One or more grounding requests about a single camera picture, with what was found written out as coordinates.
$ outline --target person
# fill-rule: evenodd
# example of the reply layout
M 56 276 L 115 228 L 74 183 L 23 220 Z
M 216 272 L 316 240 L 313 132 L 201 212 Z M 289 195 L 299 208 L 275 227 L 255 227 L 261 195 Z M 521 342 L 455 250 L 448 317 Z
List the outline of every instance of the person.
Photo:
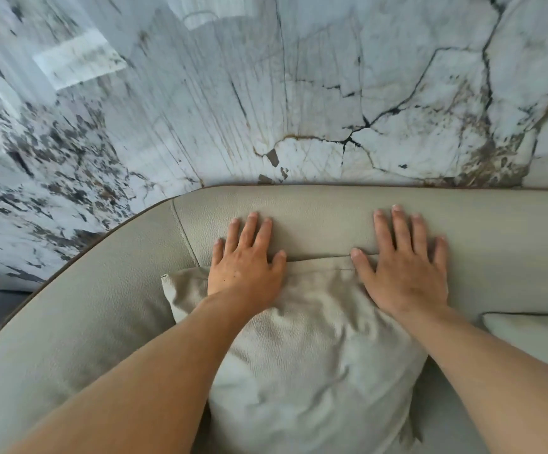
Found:
M 438 363 L 493 454 L 548 453 L 548 365 L 448 306 L 446 239 L 436 239 L 430 261 L 426 224 L 411 219 L 412 237 L 402 208 L 392 208 L 394 245 L 384 213 L 375 212 L 376 270 L 352 250 L 369 295 Z M 267 261 L 272 221 L 256 236 L 256 213 L 240 237 L 239 226 L 232 220 L 225 244 L 215 243 L 208 296 L 187 319 L 66 401 L 9 453 L 188 453 L 217 368 L 249 319 L 272 306 L 285 274 L 283 251 Z

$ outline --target beige leather sofa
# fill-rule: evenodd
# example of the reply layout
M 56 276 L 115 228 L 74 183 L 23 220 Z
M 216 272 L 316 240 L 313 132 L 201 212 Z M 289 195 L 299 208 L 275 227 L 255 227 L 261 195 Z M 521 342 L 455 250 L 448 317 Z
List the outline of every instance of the beige leather sofa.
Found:
M 169 199 L 67 264 L 0 330 L 0 451 L 173 325 L 160 276 L 208 265 L 231 217 L 274 218 L 271 252 L 290 260 L 376 253 L 371 213 L 421 211 L 451 243 L 451 303 L 548 313 L 548 192 L 366 186 L 226 186 Z M 415 391 L 422 453 L 485 453 L 458 397 L 428 363 Z

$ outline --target cracked wall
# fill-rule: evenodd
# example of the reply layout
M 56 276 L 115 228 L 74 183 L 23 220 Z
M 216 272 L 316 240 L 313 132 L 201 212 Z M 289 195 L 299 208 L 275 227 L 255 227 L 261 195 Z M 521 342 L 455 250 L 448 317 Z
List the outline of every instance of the cracked wall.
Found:
M 58 3 L 0 0 L 0 287 L 215 184 L 548 188 L 548 0 Z M 93 30 L 125 67 L 50 87 Z

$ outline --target forearm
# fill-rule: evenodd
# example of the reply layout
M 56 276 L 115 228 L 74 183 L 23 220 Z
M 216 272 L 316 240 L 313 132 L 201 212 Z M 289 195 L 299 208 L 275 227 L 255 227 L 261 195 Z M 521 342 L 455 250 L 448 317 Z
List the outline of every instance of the forearm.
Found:
M 187 319 L 47 416 L 10 452 L 189 452 L 217 369 L 249 320 L 233 296 L 206 298 Z
M 548 452 L 548 365 L 448 307 L 401 321 L 456 389 L 492 453 Z

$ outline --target hand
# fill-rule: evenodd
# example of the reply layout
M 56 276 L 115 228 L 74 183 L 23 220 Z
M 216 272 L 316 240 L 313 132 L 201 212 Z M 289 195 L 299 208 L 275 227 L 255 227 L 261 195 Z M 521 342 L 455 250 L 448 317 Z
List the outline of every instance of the hand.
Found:
M 394 248 L 383 211 L 375 212 L 375 234 L 379 244 L 376 271 L 361 250 L 353 249 L 351 258 L 371 298 L 382 311 L 401 322 L 402 316 L 411 311 L 435 310 L 447 305 L 448 244 L 445 238 L 436 238 L 433 262 L 430 263 L 427 227 L 422 216 L 412 216 L 412 243 L 402 207 L 393 206 L 392 222 L 397 248 Z
M 280 292 L 286 271 L 286 253 L 281 250 L 268 264 L 272 220 L 266 218 L 255 237 L 257 212 L 247 218 L 238 239 L 240 220 L 234 218 L 224 242 L 218 239 L 213 246 L 207 295 L 224 290 L 234 292 L 234 298 L 245 304 L 251 316 L 268 309 Z

